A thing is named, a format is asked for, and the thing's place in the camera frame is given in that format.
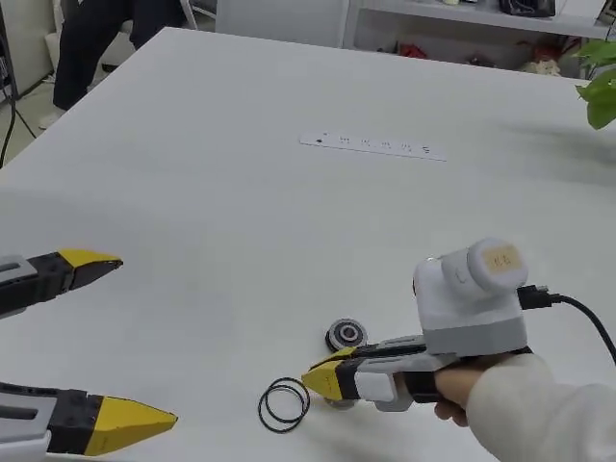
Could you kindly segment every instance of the black pants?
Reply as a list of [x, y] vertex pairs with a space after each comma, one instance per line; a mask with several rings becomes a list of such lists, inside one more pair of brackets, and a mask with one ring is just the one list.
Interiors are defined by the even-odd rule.
[[129, 19], [131, 41], [139, 49], [164, 27], [181, 26], [185, 17], [180, 0], [84, 0], [64, 23], [56, 107], [68, 110], [86, 95], [98, 62]]

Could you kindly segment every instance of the metal bearing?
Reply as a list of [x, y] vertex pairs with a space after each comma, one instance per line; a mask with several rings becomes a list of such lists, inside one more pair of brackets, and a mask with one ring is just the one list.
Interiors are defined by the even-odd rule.
[[331, 324], [325, 343], [332, 353], [345, 347], [363, 346], [368, 343], [368, 331], [359, 321], [344, 318]]

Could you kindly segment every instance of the person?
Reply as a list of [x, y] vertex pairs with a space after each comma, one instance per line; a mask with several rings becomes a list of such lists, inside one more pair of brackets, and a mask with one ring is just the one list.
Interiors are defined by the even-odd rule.
[[436, 374], [437, 417], [469, 426], [500, 462], [616, 461], [616, 392], [556, 383], [533, 354], [486, 357]]
[[139, 49], [164, 27], [181, 26], [185, 16], [180, 0], [83, 0], [63, 26], [55, 111], [40, 121], [41, 129], [49, 128], [86, 95], [98, 62], [130, 19], [130, 39]]

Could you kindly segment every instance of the electrical outlet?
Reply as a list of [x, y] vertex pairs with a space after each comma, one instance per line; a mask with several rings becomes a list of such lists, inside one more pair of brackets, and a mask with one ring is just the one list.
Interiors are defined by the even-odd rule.
[[425, 144], [412, 141], [380, 140], [368, 137], [355, 137], [333, 132], [313, 132], [299, 137], [301, 144], [350, 151], [371, 152], [388, 156], [409, 157], [446, 162], [447, 159]]

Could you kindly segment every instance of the black rubber o-ring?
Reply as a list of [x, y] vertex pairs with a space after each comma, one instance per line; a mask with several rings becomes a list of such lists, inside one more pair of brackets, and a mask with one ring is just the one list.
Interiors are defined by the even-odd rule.
[[[291, 382], [297, 385], [301, 389], [301, 391], [305, 394], [305, 397], [302, 395], [302, 393], [297, 388], [294, 388], [291, 385], [285, 384], [284, 382]], [[270, 401], [269, 401], [270, 394], [275, 391], [283, 391], [283, 390], [289, 393], [293, 393], [299, 398], [299, 401], [301, 402], [301, 413], [299, 414], [299, 416], [297, 416], [294, 419], [283, 419], [277, 416], [271, 410]], [[281, 424], [282, 423], [290, 424], [290, 426], [286, 428], [275, 428], [271, 426], [269, 423], [267, 423], [263, 416], [263, 404], [264, 403], [266, 405], [266, 410], [268, 411], [268, 414], [270, 417], [272, 417], [275, 421]], [[274, 380], [259, 398], [259, 405], [257, 406], [259, 421], [261, 422], [261, 424], [265, 428], [267, 428], [269, 431], [273, 433], [277, 433], [277, 434], [289, 433], [290, 431], [297, 428], [297, 426], [301, 423], [303, 418], [308, 413], [309, 409], [310, 409], [310, 393], [308, 392], [308, 389], [304, 386], [303, 383], [301, 383], [299, 380], [292, 378], [292, 377], [282, 377], [277, 380]]]

